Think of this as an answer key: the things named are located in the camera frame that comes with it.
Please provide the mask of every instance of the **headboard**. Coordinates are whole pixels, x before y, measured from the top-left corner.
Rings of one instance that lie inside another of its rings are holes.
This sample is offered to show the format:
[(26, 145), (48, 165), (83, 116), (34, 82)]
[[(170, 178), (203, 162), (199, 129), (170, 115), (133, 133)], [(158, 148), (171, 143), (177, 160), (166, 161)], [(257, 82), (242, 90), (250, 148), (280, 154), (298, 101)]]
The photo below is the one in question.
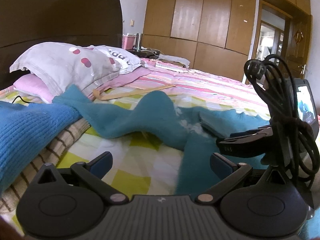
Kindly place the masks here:
[(9, 67), (35, 44), (121, 47), (121, 38), (120, 0), (0, 0), (0, 90), (28, 73)]

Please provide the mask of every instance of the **bed sheet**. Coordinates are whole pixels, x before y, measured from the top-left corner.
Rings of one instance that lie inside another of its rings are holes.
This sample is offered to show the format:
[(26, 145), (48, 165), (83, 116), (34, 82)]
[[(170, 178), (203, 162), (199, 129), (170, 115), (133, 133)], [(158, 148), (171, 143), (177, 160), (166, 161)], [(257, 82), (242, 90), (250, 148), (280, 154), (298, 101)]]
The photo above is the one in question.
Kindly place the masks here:
[[(177, 106), (202, 106), (211, 110), (234, 108), (239, 113), (259, 114), (262, 118), (269, 119), (268, 108), (263, 105), (263, 102), (257, 103), (259, 97), (253, 93), (251, 86), (193, 70), (189, 73), (178, 73), (158, 67), (151, 67), (151, 69), (151, 74), (139, 78), (129, 86), (111, 89), (103, 94), (131, 92), (137, 88), (145, 89), (164, 83), (173, 83), (177, 86), (163, 91)], [(11, 101), (16, 95), (17, 92), (14, 92), (2, 100)], [(133, 109), (142, 97), (143, 94), (138, 94), (109, 101), (96, 99), (95, 103), (115, 104)], [(41, 102), (40, 99), (32, 96), (24, 95), (22, 98), (25, 101)], [(89, 128), (63, 154), (57, 167), (70, 167), (77, 161), (88, 162), (104, 151), (112, 153), (114, 164), (102, 180), (114, 188), (129, 197), (134, 194), (174, 193), (183, 152), (165, 146), (157, 137), (148, 133), (136, 132), (116, 139), (103, 139), (93, 128)], [(21, 232), (15, 211), (3, 217)]]

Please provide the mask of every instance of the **screw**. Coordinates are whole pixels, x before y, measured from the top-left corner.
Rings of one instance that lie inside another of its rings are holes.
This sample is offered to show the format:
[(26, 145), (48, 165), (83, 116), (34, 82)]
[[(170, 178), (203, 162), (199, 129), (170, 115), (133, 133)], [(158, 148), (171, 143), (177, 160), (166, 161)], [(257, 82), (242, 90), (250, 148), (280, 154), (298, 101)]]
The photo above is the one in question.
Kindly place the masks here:
[(121, 193), (117, 193), (117, 194), (113, 194), (110, 196), (110, 199), (113, 201), (113, 202), (122, 202), (126, 199), (126, 196), (121, 194)]
[(210, 194), (200, 194), (198, 196), (198, 200), (200, 200), (201, 202), (210, 202), (213, 200), (213, 196)]

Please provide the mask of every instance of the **black cable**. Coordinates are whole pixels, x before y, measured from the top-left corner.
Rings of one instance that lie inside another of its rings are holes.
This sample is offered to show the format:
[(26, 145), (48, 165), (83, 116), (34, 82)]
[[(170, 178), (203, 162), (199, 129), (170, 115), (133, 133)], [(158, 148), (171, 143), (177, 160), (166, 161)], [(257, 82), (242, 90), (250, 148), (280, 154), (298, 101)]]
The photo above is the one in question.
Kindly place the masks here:
[[(279, 63), (284, 65), (288, 73), (293, 91), (293, 104), (285, 79), (279, 67), (272, 59), (278, 59)], [(273, 116), (270, 122), (282, 124), (284, 132), (289, 138), (292, 159), (285, 168), (290, 169), (293, 183), (296, 185), (298, 180), (303, 182), (309, 181), (308, 187), (310, 188), (315, 174), (320, 168), (320, 154), (313, 137), (312, 128), (308, 123), (301, 121), (299, 118), (297, 88), (286, 62), (275, 54), (268, 55), (263, 61), (256, 59), (249, 60), (244, 65), (244, 74), (257, 94), (268, 105), (269, 109), (272, 110)], [(268, 83), (267, 90), (257, 84), (257, 80), (261, 79), (263, 75)], [(308, 168), (303, 163), (299, 145), (303, 146), (310, 156), (312, 168)], [(307, 178), (299, 177), (299, 167), (308, 175)]]
[(23, 100), (21, 96), (17, 96), (17, 97), (12, 101), (12, 104), (16, 101), (17, 98), (20, 98), (21, 101), (24, 102), (24, 103), (26, 103), (26, 104), (32, 104), (32, 102), (28, 102), (28, 101)]

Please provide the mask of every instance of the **brown stripe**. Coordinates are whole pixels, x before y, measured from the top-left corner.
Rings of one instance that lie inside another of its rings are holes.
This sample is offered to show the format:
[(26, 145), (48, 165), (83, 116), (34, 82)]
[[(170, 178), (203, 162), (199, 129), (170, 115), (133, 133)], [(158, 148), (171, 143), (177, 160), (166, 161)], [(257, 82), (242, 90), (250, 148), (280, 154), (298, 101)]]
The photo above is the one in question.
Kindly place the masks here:
[(20, 196), (12, 184), (10, 185), (10, 188), (12, 189), (12, 191), (16, 195), (16, 197), (20, 200)]
[(36, 172), (38, 172), (38, 168), (35, 166), (35, 164), (33, 162), (30, 162), (31, 166), (35, 169)]
[(24, 180), (24, 182), (29, 186), (29, 181), (27, 180), (27, 177), (23, 174), (23, 172), (20, 173), (21, 178)]
[(72, 144), (74, 144), (74, 143), (76, 142), (76, 138), (74, 137), (74, 135), (72, 134), (72, 132), (71, 132), (69, 129), (67, 129), (67, 128), (65, 128), (64, 130), (65, 130), (66, 132), (70, 133), (70, 135), (72, 136), (72, 139), (73, 139), (73, 143), (72, 143)]
[(42, 157), (42, 155), (38, 154), (38, 156), (41, 158), (42, 162), (45, 163), (44, 158)]
[(55, 137), (55, 139), (56, 139), (57, 141), (61, 142), (62, 145), (63, 145), (65, 148), (67, 147), (66, 144), (64, 143), (64, 141), (61, 140), (59, 137)]
[(48, 146), (45, 147), (49, 152), (51, 152), (52, 154), (54, 154), (54, 156), (56, 156), (58, 158), (58, 160), (60, 159), (59, 155), (52, 149), (50, 149)]
[(12, 210), (11, 210), (11, 208), (8, 206), (8, 204), (6, 203), (6, 201), (4, 201), (3, 198), (1, 198), (1, 201), (3, 202), (3, 204), (5, 205), (5, 207), (7, 208), (7, 210), (8, 210), (9, 212), (11, 212)]

